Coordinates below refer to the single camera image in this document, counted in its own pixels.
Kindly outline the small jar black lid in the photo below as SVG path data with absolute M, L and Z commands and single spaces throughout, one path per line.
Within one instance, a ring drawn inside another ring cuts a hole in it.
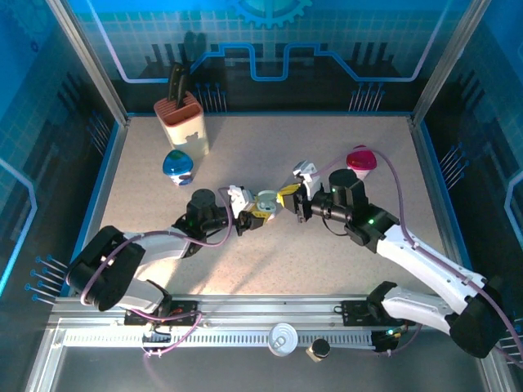
M 315 363 L 326 359 L 331 351 L 331 345 L 324 338 L 315 339 L 306 349 L 307 355 Z

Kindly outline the magenta egg-shaped toy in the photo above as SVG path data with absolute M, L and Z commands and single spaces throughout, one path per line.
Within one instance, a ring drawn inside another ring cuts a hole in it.
M 364 180 L 378 166 L 378 162 L 374 153 L 365 145 L 357 145 L 346 156 L 346 165 L 359 180 Z

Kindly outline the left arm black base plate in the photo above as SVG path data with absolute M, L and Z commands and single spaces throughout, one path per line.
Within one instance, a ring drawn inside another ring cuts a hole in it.
M 195 312 L 198 306 L 197 301 L 173 300 L 166 305 L 161 305 L 152 313 L 154 317 L 161 317 L 161 321 L 149 320 L 128 310 L 124 317 L 124 325 L 145 326 L 147 323 L 152 323 L 155 327 L 189 327 L 196 320 Z

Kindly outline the black handled knife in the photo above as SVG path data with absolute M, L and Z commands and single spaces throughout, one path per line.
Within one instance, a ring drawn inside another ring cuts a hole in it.
M 181 108 L 184 104 L 186 97 L 186 91 L 189 86 L 190 73 L 186 68 L 182 68 L 179 77 L 179 83 L 177 88 L 177 107 Z
M 168 95 L 167 100 L 169 103 L 174 104 L 176 109 L 179 108 L 179 104 L 182 102 L 183 82 L 185 81 L 185 67 L 183 64 L 174 62 L 172 64 L 171 72 L 168 79 Z

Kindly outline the blue egg-shaped toy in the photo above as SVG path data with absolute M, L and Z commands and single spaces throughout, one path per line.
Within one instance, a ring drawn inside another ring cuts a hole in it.
M 163 174 L 175 185 L 188 185 L 193 181 L 194 162 L 185 152 L 174 149 L 163 160 Z

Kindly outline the pale green earbud case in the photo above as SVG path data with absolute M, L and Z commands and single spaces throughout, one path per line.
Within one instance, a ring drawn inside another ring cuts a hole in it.
M 277 192 L 262 190 L 257 194 L 257 209 L 261 212 L 274 213 L 277 210 Z

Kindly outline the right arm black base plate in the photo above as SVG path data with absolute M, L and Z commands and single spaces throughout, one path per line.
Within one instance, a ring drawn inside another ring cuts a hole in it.
M 345 327 L 400 327 L 414 326 L 415 322 L 403 319 L 388 318 L 372 315 L 367 301 L 341 301 L 335 305 L 333 312 L 342 316 Z

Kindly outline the beige knife block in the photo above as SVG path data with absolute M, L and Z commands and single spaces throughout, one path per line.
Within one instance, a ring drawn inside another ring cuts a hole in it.
M 154 104 L 154 112 L 172 149 L 195 161 L 209 153 L 203 107 L 192 93 L 186 93 L 180 108 L 175 101 L 163 98 Z

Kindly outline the aluminium frame post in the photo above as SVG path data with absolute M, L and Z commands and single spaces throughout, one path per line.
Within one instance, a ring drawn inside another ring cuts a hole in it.
M 415 127 L 426 117 L 491 2 L 471 0 L 469 3 L 414 107 L 412 124 Z
M 66 0 L 45 0 L 65 36 L 81 60 L 96 89 L 119 126 L 127 125 L 127 111 Z

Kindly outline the aluminium front rail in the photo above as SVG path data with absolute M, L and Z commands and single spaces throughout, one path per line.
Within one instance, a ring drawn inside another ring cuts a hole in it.
M 467 297 L 462 312 L 452 310 L 439 297 L 393 287 L 388 292 L 374 292 L 367 297 L 335 298 L 331 296 L 169 296 L 160 305 L 173 300 L 197 301 L 198 310 L 207 319 L 218 323 L 332 323 L 343 325 L 342 316 L 333 312 L 341 301 L 367 301 L 369 311 L 379 318 L 403 319 L 421 323 L 441 331 L 459 326 L 489 326 L 499 321 L 497 312 L 486 299 L 477 295 Z

